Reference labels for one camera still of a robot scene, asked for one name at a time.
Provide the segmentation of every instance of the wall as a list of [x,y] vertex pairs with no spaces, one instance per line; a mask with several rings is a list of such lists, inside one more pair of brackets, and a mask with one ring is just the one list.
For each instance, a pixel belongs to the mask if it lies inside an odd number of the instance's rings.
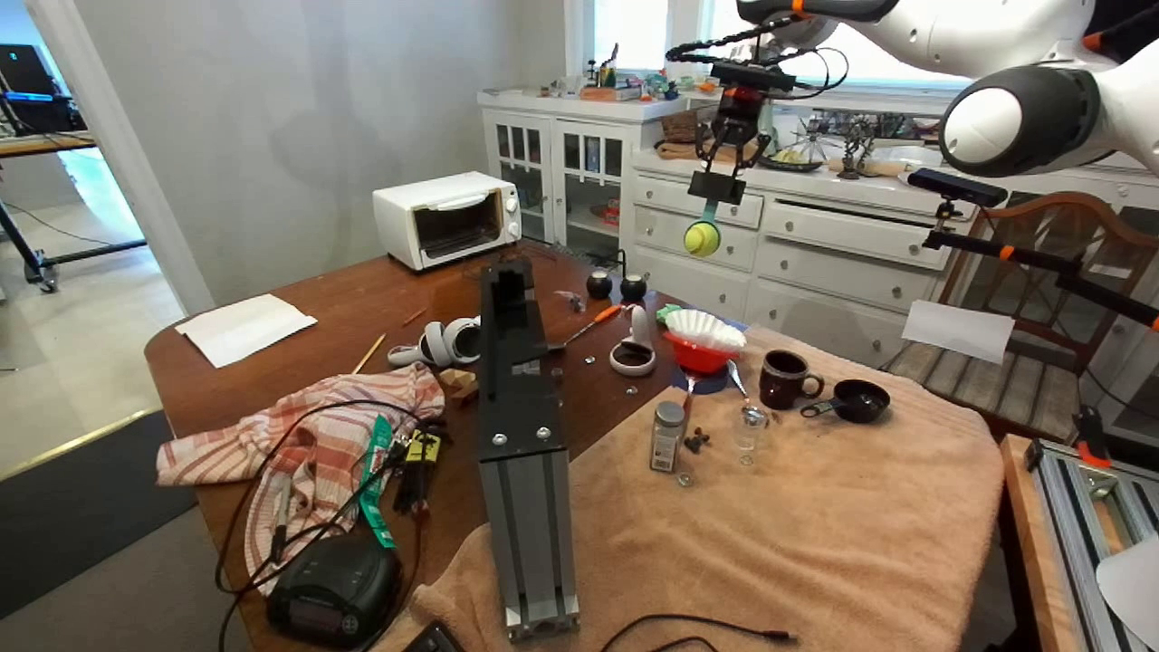
[[218,304],[375,257],[372,187],[480,166],[479,87],[561,77],[536,0],[29,4],[78,15]]

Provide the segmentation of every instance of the pink cloth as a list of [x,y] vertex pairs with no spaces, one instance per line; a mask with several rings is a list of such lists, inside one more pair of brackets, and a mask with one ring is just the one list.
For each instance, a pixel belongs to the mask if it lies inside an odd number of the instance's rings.
[[158,487],[212,487],[255,480],[264,457],[279,446],[275,461],[257,480],[245,518],[245,568],[257,574],[273,556],[275,510],[290,510],[285,536],[322,525],[360,487],[360,464],[369,446],[369,428],[386,417],[394,440],[415,422],[439,417],[445,394],[430,370],[406,365],[394,373],[340,373],[304,391],[279,400],[275,406],[244,417],[231,428],[175,440],[156,452]]

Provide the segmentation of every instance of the small glass bottle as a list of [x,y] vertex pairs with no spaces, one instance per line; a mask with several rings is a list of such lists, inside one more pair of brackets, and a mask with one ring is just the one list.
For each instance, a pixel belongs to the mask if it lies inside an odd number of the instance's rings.
[[653,448],[647,448],[647,467],[654,474],[672,474],[677,470],[677,448],[686,440],[686,406],[681,402],[660,402],[654,422],[653,422]]

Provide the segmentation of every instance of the white microwave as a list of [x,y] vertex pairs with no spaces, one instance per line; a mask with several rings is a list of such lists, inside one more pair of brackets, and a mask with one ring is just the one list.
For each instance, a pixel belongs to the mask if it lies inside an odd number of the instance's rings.
[[519,191],[505,179],[453,175],[372,191],[386,257],[427,272],[522,240]]

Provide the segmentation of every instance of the white paper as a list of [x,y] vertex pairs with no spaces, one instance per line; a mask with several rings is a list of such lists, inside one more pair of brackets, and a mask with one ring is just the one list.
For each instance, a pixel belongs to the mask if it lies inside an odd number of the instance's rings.
[[211,360],[211,365],[220,370],[316,321],[317,320],[298,313],[293,304],[273,295],[262,295],[262,297],[197,314],[182,321],[177,335],[185,335]]
[[901,337],[950,348],[972,360],[1002,364],[1014,335],[1012,314],[966,313],[953,304],[914,301]]
[[1159,649],[1159,536],[1096,564],[1102,597],[1148,649]]

